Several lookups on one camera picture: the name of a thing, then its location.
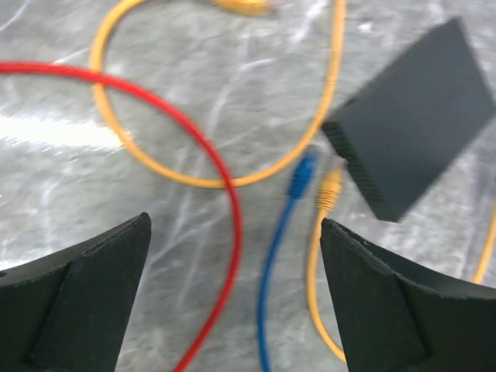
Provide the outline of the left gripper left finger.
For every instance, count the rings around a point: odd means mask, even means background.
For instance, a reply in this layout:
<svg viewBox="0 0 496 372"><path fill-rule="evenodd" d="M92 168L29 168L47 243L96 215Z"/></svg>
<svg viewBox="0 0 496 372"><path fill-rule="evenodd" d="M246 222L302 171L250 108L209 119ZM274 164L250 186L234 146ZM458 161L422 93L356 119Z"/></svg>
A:
<svg viewBox="0 0 496 372"><path fill-rule="evenodd" d="M150 247L142 213L1 272L3 371L114 371Z"/></svg>

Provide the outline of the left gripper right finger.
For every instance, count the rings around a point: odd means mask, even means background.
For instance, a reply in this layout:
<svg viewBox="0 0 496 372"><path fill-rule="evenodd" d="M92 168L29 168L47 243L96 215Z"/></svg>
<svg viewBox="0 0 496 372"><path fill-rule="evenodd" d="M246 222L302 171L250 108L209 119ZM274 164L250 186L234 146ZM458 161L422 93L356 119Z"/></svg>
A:
<svg viewBox="0 0 496 372"><path fill-rule="evenodd" d="M332 219L320 239L350 371L493 371L495 290L431 270Z"/></svg>

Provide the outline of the yellow ethernet cable long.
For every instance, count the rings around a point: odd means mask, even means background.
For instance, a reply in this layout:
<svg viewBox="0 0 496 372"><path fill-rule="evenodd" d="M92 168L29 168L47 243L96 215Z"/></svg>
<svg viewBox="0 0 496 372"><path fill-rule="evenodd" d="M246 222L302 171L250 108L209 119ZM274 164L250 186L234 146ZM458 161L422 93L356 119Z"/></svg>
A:
<svg viewBox="0 0 496 372"><path fill-rule="evenodd" d="M321 223L327 214L332 211L336 205L339 194L343 186L343 168L344 163L341 159L332 170L327 173L320 184L319 191L316 197L316 218L315 227L313 229L312 238L309 243L307 265L306 265L306 298L308 304L309 314L312 318L317 333L320 335L324 344L327 345L329 350L342 362L346 362L345 353L339 348L335 341L329 336L325 326L322 323L316 293L316 274L317 262L319 254L319 240L321 236ZM495 206L492 208L491 221L489 223L487 237L484 241L484 248L482 249L479 262L477 264L472 282L481 284L484 275L489 268L491 262L491 255L494 251L495 241Z"/></svg>

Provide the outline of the black network switch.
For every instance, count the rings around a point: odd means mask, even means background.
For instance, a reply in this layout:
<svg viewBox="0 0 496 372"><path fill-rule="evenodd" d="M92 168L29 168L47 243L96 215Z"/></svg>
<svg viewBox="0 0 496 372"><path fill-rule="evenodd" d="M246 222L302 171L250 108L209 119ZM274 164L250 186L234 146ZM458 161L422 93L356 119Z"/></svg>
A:
<svg viewBox="0 0 496 372"><path fill-rule="evenodd" d="M459 17L431 28L323 123L377 219L397 222L495 114Z"/></svg>

